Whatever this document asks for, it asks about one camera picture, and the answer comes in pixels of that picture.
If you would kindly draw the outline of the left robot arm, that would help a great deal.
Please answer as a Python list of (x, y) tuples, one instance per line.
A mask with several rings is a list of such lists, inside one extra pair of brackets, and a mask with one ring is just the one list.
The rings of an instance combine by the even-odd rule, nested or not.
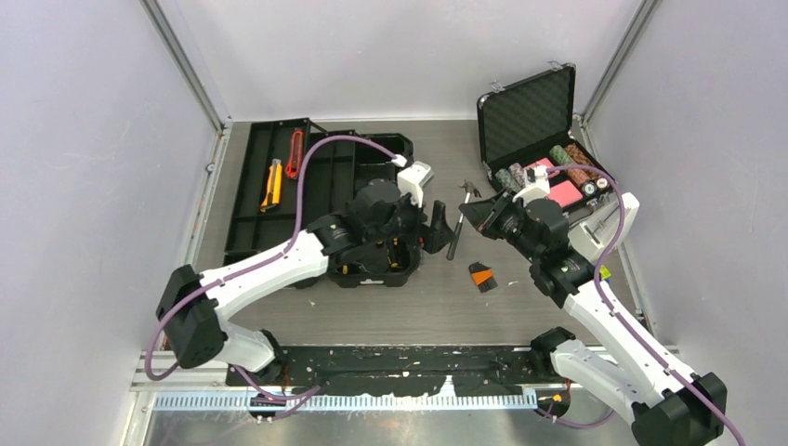
[(224, 361), (272, 385), (285, 370), (274, 338), (232, 323), (236, 313), (282, 288), (360, 262), (380, 242), (399, 239), (435, 254), (452, 238), (444, 202), (435, 201), (428, 216), (410, 192), (377, 180), (344, 211), (315, 219), (274, 248), (202, 273), (190, 265), (175, 269), (155, 310), (158, 332), (182, 369)]

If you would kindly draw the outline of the orange black brush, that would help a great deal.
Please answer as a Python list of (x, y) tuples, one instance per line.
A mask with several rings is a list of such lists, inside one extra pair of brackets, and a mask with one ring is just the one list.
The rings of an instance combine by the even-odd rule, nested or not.
[(482, 294), (490, 292), (498, 286), (492, 269), (480, 262), (470, 264), (468, 272), (472, 282)]

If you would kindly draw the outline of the black plastic toolbox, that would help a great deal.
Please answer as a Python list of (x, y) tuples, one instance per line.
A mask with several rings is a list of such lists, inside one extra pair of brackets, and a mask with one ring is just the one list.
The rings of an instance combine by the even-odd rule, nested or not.
[[(283, 244), (293, 234), (296, 219), (296, 181), (282, 177), (280, 204), (261, 213), (261, 205), (269, 167), (274, 158), (286, 166), (290, 139), (295, 129), (304, 131), (303, 155), (315, 143), (332, 135), (308, 118), (253, 123), (246, 145), (239, 186), (230, 217), (230, 228), (224, 250), (224, 265)], [(383, 153), (350, 141), (324, 146), (310, 159), (303, 198), (303, 227), (317, 218), (343, 210), (357, 192), (374, 179), (394, 180), (398, 169)], [(398, 245), (402, 253), (402, 269), (390, 271), (387, 248)], [(342, 267), (332, 269), (327, 278), (343, 288), (365, 284), (400, 287), (419, 267), (422, 253), (417, 247), (406, 246), (393, 239), (375, 246), (372, 254), (360, 262), (349, 264), (349, 274)]]

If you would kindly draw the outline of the yellow utility knife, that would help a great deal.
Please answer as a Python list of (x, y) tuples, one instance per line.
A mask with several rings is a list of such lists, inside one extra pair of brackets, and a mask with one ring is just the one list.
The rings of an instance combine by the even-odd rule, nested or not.
[(269, 167), (269, 175), (266, 185), (263, 201), (259, 206), (261, 213), (267, 213), (269, 210), (277, 207), (281, 201), (281, 187), (282, 187), (282, 162), (278, 158), (274, 158)]

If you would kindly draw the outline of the small black screwdriver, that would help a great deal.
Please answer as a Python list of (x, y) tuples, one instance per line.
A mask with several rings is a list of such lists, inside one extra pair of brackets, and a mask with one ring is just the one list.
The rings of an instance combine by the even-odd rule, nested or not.
[[(468, 203), (471, 198), (479, 198), (481, 196), (478, 188), (471, 181), (465, 180), (463, 182), (463, 184), (461, 185), (461, 188), (465, 192), (465, 197), (464, 197), (464, 200), (462, 201), (462, 204)], [(446, 259), (448, 261), (453, 261), (454, 258), (455, 258), (455, 253), (456, 253), (456, 250), (457, 250), (457, 247), (458, 247), (458, 244), (459, 244), (459, 240), (460, 240), (460, 237), (461, 237), (461, 232), (462, 232), (462, 228), (463, 228), (463, 225), (464, 225), (464, 221), (465, 221), (465, 216), (464, 216), (463, 213), (460, 213), (460, 215), (458, 217), (458, 220), (457, 220), (457, 222), (456, 222), (456, 224), (454, 226), (454, 229), (453, 229), (453, 239), (452, 239), (452, 241), (451, 241), (451, 243), (449, 245), (449, 248), (448, 248), (448, 251), (447, 251), (447, 254), (446, 254)]]

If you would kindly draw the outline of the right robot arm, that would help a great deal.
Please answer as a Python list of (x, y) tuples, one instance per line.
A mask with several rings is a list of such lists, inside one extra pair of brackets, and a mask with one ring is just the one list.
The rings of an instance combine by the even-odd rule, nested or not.
[(574, 249), (559, 205), (505, 192), (459, 207), (483, 237), (502, 239), (530, 262), (539, 291), (579, 321), (611, 355), (607, 361), (558, 327), (532, 341), (533, 374), (567, 378), (619, 414), (640, 445), (706, 445), (722, 436), (728, 391), (663, 347)]

